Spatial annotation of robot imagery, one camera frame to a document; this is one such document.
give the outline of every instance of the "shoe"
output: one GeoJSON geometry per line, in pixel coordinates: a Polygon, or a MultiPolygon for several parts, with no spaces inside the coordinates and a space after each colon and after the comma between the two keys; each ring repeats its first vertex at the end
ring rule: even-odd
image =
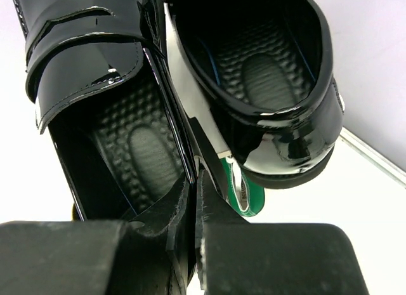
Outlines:
{"type": "Polygon", "coordinates": [[[27,94],[82,220],[142,213],[195,159],[166,60],[162,0],[14,0],[27,94]]]}
{"type": "Polygon", "coordinates": [[[312,0],[167,0],[182,55],[243,173],[318,176],[343,126],[327,21],[312,0]]]}

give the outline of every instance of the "black loafer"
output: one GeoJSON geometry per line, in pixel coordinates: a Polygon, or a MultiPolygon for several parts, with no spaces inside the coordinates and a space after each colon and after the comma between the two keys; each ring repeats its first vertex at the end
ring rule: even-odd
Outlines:
{"type": "Polygon", "coordinates": [[[14,3],[37,127],[49,128],[81,219],[130,220],[180,178],[195,190],[162,0],[14,3]]]}
{"type": "Polygon", "coordinates": [[[168,0],[184,59],[252,181],[312,180],[343,126],[327,21],[312,0],[168,0]]]}

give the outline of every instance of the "shoe insole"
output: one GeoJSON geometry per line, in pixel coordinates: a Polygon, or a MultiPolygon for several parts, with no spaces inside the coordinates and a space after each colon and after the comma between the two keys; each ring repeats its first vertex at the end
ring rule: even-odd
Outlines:
{"type": "Polygon", "coordinates": [[[234,13],[246,17],[233,20],[225,12],[233,4],[239,3],[221,11],[207,8],[212,18],[195,40],[188,38],[189,52],[224,91],[244,103],[280,110],[304,100],[314,78],[281,9],[271,0],[258,6],[263,11],[245,4],[234,13]],[[216,13],[223,19],[215,19],[216,13]]]}
{"type": "MultiPolygon", "coordinates": [[[[134,79],[63,112],[76,137],[80,133],[93,144],[86,147],[88,157],[102,159],[136,214],[168,193],[183,171],[159,95],[152,71],[143,67],[134,79]]],[[[118,208],[115,217],[127,216],[129,209],[118,208]]]]}

